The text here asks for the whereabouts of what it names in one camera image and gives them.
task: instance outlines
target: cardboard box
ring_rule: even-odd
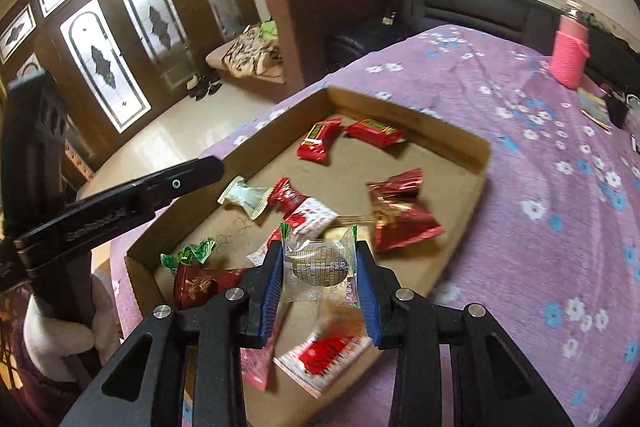
[[[344,123],[374,118],[398,126],[406,130],[408,143],[383,151],[341,136],[330,150],[328,166],[298,159],[296,149],[311,126],[335,115],[343,116]],[[131,246],[125,263],[140,310],[149,314],[164,301],[162,293],[170,298],[171,277],[164,268],[158,270],[160,253],[216,237],[220,251],[228,256],[227,267],[250,266],[245,256],[276,229],[282,214],[268,210],[252,222],[237,206],[219,208],[218,196],[237,175],[254,187],[269,187],[289,176],[302,193],[340,215],[357,216],[370,214],[365,182],[421,167],[425,176],[419,199],[446,233],[377,259],[395,271],[402,286],[426,295],[465,232],[490,154],[487,141],[444,121],[337,87],[319,90],[242,143],[225,158],[225,176],[219,183],[175,201]],[[276,356],[306,340],[315,322],[316,303],[294,303],[276,343]],[[347,389],[379,355],[376,348],[368,349],[319,399],[274,368],[265,393],[244,387],[247,419],[254,427],[300,425]]]

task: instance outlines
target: pink bottle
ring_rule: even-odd
[[[569,8],[560,16],[549,72],[564,87],[578,89],[584,65],[590,56],[587,44],[589,29],[584,23],[582,6],[573,1],[566,3]]]

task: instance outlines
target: purple tablecloth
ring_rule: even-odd
[[[640,156],[628,134],[606,132],[581,115],[576,93],[552,79],[545,57],[447,25],[367,55],[203,155],[223,158],[327,84],[414,108],[491,142],[484,195],[433,298],[457,308],[484,303],[575,425],[597,425],[638,364],[640,323],[630,319],[640,304]],[[141,317],[122,256],[140,233],[111,247],[125,332]],[[386,426],[394,365],[385,355],[310,425]],[[447,385],[446,403],[449,395]]]

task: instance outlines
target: gloved hand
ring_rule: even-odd
[[[47,378],[75,381],[62,357],[98,350],[104,365],[120,347],[113,303],[100,279],[92,275],[95,317],[91,329],[85,325],[44,317],[31,296],[24,319],[24,344],[33,365]]]

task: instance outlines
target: sleeve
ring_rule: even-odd
[[[82,393],[75,382],[56,382],[45,377],[31,362],[24,345],[23,323],[14,327],[12,349],[22,387],[14,399],[34,427],[57,427]]]

